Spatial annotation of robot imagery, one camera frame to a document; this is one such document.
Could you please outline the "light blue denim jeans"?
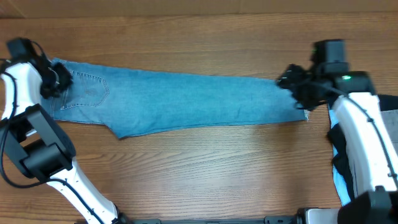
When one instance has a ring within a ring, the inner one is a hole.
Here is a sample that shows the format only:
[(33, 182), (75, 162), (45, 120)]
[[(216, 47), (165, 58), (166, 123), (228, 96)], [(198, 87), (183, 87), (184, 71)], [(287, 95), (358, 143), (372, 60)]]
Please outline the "light blue denim jeans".
[(118, 138), (205, 126), (302, 121), (273, 80), (194, 75), (63, 62), (72, 85), (42, 100), (56, 120), (107, 126)]

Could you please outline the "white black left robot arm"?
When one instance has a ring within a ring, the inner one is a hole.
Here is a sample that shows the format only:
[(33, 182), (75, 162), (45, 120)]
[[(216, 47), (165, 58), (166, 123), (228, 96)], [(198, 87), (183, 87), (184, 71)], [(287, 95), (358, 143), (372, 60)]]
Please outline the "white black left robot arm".
[(1, 59), (5, 107), (1, 116), (1, 157), (8, 157), (32, 184), (13, 182), (4, 169), (1, 177), (12, 187), (29, 189), (46, 184), (61, 193), (86, 223), (129, 224), (131, 220), (90, 182), (76, 159), (66, 132), (42, 106), (42, 99), (59, 97), (72, 76), (61, 63), (52, 63), (33, 40), (17, 37), (7, 42), (11, 55)]

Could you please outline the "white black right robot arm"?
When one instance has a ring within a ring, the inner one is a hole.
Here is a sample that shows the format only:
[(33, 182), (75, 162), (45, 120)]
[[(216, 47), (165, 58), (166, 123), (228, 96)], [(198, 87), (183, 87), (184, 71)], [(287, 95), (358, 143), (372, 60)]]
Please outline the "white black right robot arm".
[(277, 85), (301, 109), (328, 104), (346, 141), (354, 198), (341, 208), (301, 208), (292, 223), (397, 223), (397, 154), (367, 72), (351, 71), (341, 39), (315, 42), (312, 66), (290, 64)]

